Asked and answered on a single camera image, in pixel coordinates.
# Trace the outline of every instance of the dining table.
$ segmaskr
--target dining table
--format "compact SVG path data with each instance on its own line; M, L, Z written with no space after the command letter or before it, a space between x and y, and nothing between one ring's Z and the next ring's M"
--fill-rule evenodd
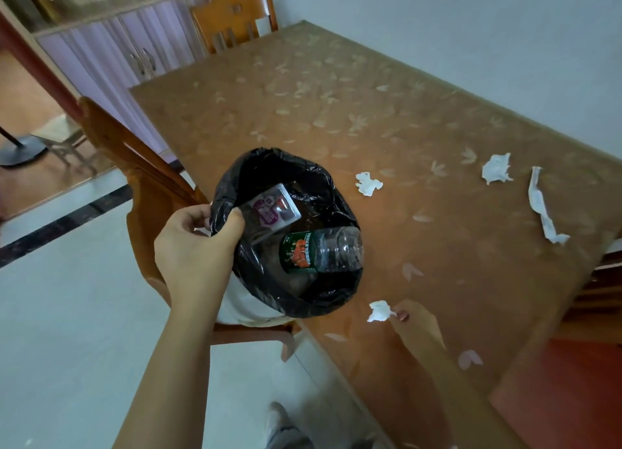
M371 302L423 304L491 396L537 357L622 225L618 159L310 22L132 95L208 197L260 146L329 171L360 224L363 275L302 326L397 447L455 440L430 376L388 322L367 321ZM483 165L506 153L509 179L487 184ZM534 166L564 244L531 209ZM382 188L362 195L360 172Z

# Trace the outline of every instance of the crumpled tissue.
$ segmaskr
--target crumpled tissue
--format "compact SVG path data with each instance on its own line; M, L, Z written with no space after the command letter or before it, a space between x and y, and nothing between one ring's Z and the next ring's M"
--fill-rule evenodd
M371 314L367 318L368 323L372 321L386 321L391 315L397 316L397 313L392 312L391 307L384 300L374 301L369 304L369 307L371 308Z
M360 174L356 174L356 180L361 182L360 184L356 184L358 191L366 197L371 197L371 194L374 193L375 189L380 189L383 186L383 183L380 180L371 179L369 177L369 172L361 172Z
M486 180L486 185L490 185L490 182L500 180L505 182L511 179L508 175L509 167L509 153L505 155L493 154L490 156L490 160L484 164L481 168L481 177Z
M553 220L548 216L546 207L544 206L544 195L538 188L538 178L540 177L541 167L533 166L531 168L531 180L529 181L529 190L527 194L529 196L529 206L531 209L540 215L542 220L542 229L544 230L544 237L551 241L553 244L565 244L570 239L567 234L557 234Z

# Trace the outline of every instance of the pink label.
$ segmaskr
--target pink label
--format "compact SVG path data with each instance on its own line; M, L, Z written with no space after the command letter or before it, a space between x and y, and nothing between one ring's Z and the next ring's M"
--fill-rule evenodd
M254 202L253 208L259 214L259 220L261 221L262 226L273 225L279 220L279 214L276 213L273 207L273 197L266 197Z

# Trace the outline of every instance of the foot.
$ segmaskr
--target foot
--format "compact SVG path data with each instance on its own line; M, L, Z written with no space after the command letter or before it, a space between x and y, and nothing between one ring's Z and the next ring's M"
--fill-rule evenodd
M291 419L287 415L283 405L278 402L272 402L268 405L268 414L266 415L266 441L274 437L274 435L281 429L289 426L293 426Z

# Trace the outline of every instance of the bottle label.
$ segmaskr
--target bottle label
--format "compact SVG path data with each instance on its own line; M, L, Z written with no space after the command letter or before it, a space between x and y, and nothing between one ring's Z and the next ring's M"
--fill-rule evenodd
M286 272L313 270L309 251L310 231L286 234L281 240L279 258Z

